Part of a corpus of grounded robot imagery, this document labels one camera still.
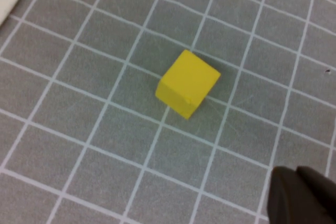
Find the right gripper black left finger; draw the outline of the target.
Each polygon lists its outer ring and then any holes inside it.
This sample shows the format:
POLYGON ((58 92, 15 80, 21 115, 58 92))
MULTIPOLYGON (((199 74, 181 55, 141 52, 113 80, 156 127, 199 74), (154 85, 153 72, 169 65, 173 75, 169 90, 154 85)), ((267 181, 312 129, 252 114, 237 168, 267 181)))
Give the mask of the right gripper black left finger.
POLYGON ((297 169, 284 166, 271 172, 267 214, 270 223, 335 223, 335 205, 322 205, 297 169))

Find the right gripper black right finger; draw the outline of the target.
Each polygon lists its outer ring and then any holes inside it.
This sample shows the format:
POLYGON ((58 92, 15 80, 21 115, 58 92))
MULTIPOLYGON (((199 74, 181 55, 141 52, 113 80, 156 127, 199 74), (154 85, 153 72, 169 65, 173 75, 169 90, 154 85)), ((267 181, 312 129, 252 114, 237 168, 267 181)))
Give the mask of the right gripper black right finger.
POLYGON ((335 183, 332 180, 308 166, 299 166, 297 173, 322 205, 335 205, 335 183))

